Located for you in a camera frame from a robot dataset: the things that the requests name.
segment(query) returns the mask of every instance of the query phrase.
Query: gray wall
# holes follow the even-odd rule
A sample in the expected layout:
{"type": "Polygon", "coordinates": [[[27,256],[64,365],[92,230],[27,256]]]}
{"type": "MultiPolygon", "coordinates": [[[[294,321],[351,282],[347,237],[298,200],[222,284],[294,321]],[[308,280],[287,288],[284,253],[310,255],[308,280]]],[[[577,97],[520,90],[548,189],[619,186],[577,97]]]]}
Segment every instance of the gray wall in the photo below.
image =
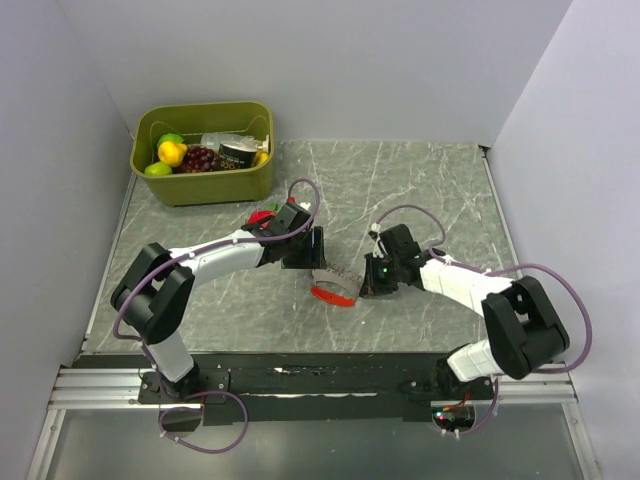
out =
{"type": "Polygon", "coordinates": [[[280,139],[495,141],[570,0],[60,0],[127,124],[258,99],[280,139]]]}
{"type": "Polygon", "coordinates": [[[87,326],[131,139],[55,1],[3,2],[0,45],[0,477],[18,479],[87,326]]]}
{"type": "Polygon", "coordinates": [[[638,25],[635,0],[574,1],[490,156],[521,260],[564,273],[593,315],[573,378],[607,479],[638,477],[638,25]]]}

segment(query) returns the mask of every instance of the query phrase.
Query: black can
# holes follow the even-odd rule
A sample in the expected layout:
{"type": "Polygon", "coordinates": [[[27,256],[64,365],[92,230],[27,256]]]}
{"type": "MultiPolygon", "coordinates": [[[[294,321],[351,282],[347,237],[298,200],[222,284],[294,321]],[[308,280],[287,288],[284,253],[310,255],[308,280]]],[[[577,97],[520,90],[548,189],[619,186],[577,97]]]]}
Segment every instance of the black can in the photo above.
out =
{"type": "Polygon", "coordinates": [[[218,149],[218,169],[251,168],[258,149],[241,142],[223,142],[218,149]]]}

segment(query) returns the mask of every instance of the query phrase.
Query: marble tabletop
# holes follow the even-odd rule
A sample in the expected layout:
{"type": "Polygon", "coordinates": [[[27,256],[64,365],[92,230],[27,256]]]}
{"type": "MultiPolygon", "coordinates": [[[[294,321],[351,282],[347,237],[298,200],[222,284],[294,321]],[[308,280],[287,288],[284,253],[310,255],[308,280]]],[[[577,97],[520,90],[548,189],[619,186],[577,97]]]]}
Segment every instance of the marble tabletop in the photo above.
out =
{"type": "MultiPolygon", "coordinates": [[[[512,265],[506,232],[477,145],[418,142],[292,141],[276,145],[275,184],[260,203],[169,208],[137,181],[85,352],[135,351],[111,335],[108,300],[147,243],[166,248],[224,237],[249,214],[282,202],[291,182],[308,177],[322,189],[316,225],[325,229],[328,262],[362,274],[372,249],[371,223],[401,203],[433,211],[448,239],[443,249],[459,260],[498,268],[512,265]]],[[[309,187],[295,193],[311,201],[309,187]]],[[[406,223],[426,247],[438,236],[415,211],[394,213],[383,224],[406,223]]],[[[415,288],[359,299],[353,308],[313,297],[311,274],[267,265],[237,272],[192,293],[181,332],[192,351],[448,351],[485,335],[482,319],[455,302],[415,288]]]]}

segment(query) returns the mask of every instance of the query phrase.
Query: bunch of red grapes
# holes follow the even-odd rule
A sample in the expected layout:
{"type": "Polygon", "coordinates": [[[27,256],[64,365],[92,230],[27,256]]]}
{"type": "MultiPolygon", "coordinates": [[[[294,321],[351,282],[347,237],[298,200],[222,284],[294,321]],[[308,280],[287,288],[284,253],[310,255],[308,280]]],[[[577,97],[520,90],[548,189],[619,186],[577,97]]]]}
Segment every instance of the bunch of red grapes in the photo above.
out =
{"type": "Polygon", "coordinates": [[[218,170],[218,154],[202,145],[191,145],[182,164],[173,169],[174,173],[204,173],[218,170]]]}

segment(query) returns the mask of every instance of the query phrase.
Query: olive green bin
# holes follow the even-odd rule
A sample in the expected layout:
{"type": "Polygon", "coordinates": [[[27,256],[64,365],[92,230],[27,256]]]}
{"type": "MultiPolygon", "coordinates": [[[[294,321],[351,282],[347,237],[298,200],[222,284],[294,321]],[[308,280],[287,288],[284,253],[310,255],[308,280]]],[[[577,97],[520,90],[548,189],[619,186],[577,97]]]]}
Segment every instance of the olive green bin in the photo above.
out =
{"type": "Polygon", "coordinates": [[[269,109],[256,102],[207,103],[154,108],[138,124],[131,153],[131,169],[142,178],[165,205],[261,200],[273,186],[273,120],[269,109]],[[207,132],[251,135],[265,140],[269,135],[269,159],[253,168],[235,171],[145,175],[156,154],[156,144],[165,133],[178,133],[188,144],[200,143],[207,132]]]}

